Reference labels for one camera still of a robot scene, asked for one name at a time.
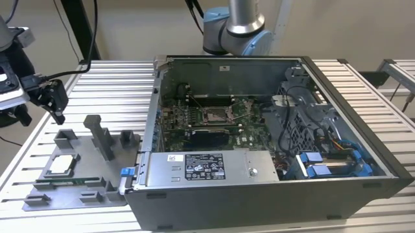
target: barcode sticker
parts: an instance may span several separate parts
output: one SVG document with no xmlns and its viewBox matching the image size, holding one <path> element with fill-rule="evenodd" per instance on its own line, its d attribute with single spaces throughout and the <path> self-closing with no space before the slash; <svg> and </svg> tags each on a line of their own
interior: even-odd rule
<svg viewBox="0 0 415 233">
<path fill-rule="evenodd" d="M 220 66 L 219 71 L 230 71 L 231 67 L 230 66 Z"/>
<path fill-rule="evenodd" d="M 183 158 L 184 158 L 183 154 L 169 154 L 167 156 L 167 161 L 169 161 L 169 162 L 183 162 Z"/>
</svg>

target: metal rail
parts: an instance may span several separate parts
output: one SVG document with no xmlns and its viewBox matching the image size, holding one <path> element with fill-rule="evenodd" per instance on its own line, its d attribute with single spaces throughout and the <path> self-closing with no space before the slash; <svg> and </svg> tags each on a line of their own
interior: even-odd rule
<svg viewBox="0 0 415 233">
<path fill-rule="evenodd" d="M 348 64 L 315 60 L 343 97 L 375 131 L 406 169 L 415 176 L 415 127 Z M 133 129 L 143 135 L 153 82 L 151 62 L 93 62 L 88 74 L 72 77 L 67 90 L 67 122 L 57 126 L 44 116 L 7 172 L 0 177 L 0 231 L 139 232 L 129 206 L 24 212 L 23 198 L 32 189 L 55 145 L 59 129 L 73 128 L 77 135 L 87 114 L 100 114 L 103 127 L 112 133 Z M 191 232 L 410 232 L 415 229 L 415 184 L 392 198 L 374 200 L 346 220 L 268 226 L 198 230 Z"/>
<path fill-rule="evenodd" d="M 391 60 L 382 62 L 379 71 L 396 79 L 396 81 L 415 94 L 415 60 Z"/>
</svg>

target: white wall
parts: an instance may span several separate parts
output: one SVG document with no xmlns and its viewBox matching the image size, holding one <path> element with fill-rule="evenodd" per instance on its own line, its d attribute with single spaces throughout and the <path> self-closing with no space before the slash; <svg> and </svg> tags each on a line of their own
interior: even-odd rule
<svg viewBox="0 0 415 233">
<path fill-rule="evenodd" d="M 99 0 L 97 3 L 97 45 L 103 59 L 151 60 L 157 54 L 202 54 L 203 36 L 184 0 Z M 227 0 L 199 0 L 199 3 L 203 10 L 228 5 Z M 279 4 L 280 0 L 259 1 L 271 31 Z M 84 0 L 84 5 L 93 22 L 92 1 Z"/>
<path fill-rule="evenodd" d="M 279 54 L 346 58 L 360 70 L 414 59 L 414 9 L 414 0 L 294 0 Z"/>
<path fill-rule="evenodd" d="M 0 0 L 3 18 L 9 15 L 12 2 L 12 0 Z M 76 57 L 52 0 L 20 0 L 15 17 L 8 25 L 32 29 L 36 41 L 24 51 L 39 73 L 47 75 L 76 68 Z"/>
</svg>

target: robotic arm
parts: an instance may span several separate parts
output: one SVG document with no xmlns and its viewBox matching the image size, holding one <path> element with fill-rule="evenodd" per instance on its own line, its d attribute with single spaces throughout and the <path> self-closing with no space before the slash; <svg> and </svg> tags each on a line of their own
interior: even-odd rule
<svg viewBox="0 0 415 233">
<path fill-rule="evenodd" d="M 24 103 L 43 107 L 60 125 L 65 121 L 63 110 L 68 104 L 63 82 L 35 74 L 24 53 L 35 41 L 28 28 L 8 28 L 0 16 L 0 111 L 13 115 L 24 126 L 32 118 Z"/>
<path fill-rule="evenodd" d="M 264 30 L 266 18 L 258 0 L 230 0 L 204 14 L 203 49 L 212 55 L 268 55 L 272 33 Z"/>
</svg>

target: motherboard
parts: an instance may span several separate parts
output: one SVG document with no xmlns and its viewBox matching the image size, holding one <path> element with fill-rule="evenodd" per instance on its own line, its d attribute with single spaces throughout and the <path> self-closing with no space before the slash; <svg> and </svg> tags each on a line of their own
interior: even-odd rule
<svg viewBox="0 0 415 233">
<path fill-rule="evenodd" d="M 165 151 L 274 150 L 262 104 L 252 97 L 187 96 L 163 107 Z"/>
</svg>

